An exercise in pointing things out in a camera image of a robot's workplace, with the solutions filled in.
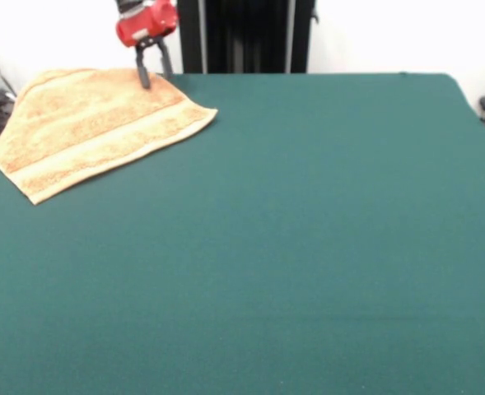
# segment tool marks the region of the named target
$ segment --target table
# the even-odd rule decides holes
[[[485,128],[444,75],[188,75],[216,122],[33,207],[0,394],[485,394]]]

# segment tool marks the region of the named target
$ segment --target green table surface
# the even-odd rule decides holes
[[[179,76],[217,120],[33,207],[0,395],[485,394],[485,130],[443,75]]]

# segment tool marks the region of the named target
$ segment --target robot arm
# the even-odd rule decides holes
[[[165,78],[172,76],[169,50],[164,38],[178,26],[178,13],[170,0],[117,0],[120,14],[116,33],[126,47],[136,49],[136,65],[143,88],[151,87],[143,65],[143,51],[157,45]]]

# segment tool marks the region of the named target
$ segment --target fabric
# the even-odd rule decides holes
[[[0,174],[0,395],[485,395],[456,83],[175,84],[222,121],[37,207]]]
[[[17,99],[0,137],[0,170],[34,203],[203,129],[215,109],[196,105],[133,69],[52,71]]]

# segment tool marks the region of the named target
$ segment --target towel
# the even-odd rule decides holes
[[[0,170],[34,204],[194,135],[216,116],[168,81],[136,70],[57,70],[17,97],[0,136]]]

